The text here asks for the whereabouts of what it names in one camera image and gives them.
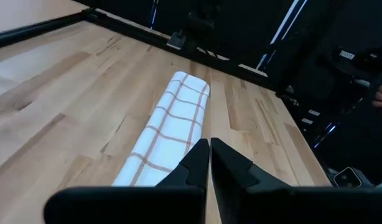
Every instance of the wood grain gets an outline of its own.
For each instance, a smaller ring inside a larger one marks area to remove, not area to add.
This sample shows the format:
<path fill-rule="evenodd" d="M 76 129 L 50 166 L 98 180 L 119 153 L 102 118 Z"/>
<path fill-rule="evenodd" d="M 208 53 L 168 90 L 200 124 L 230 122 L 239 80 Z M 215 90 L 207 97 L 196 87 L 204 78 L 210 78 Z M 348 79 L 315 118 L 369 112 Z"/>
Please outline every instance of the wood grain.
<path fill-rule="evenodd" d="M 59 189 L 110 185 L 178 70 L 210 85 L 203 138 L 288 184 L 329 184 L 270 90 L 86 22 L 0 55 L 0 223 L 42 223 Z M 208 184 L 207 222 L 220 223 Z"/>
<path fill-rule="evenodd" d="M 82 4 L 68 0 L 0 1 L 0 32 L 67 16 L 85 8 Z"/>

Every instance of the wooden surface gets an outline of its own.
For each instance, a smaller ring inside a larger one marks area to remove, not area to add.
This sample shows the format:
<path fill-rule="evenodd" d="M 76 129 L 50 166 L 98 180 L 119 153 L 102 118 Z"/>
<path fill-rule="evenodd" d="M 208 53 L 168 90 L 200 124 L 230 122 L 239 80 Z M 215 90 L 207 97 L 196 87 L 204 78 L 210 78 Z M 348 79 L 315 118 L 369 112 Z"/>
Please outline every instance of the wooden surface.
<path fill-rule="evenodd" d="M 178 70 L 210 85 L 203 138 L 288 184 L 329 184 L 272 91 L 81 22 L 0 49 L 0 223 L 42 223 L 57 190 L 111 185 Z"/>
<path fill-rule="evenodd" d="M 0 0 L 0 32 L 86 9 L 70 0 Z"/>

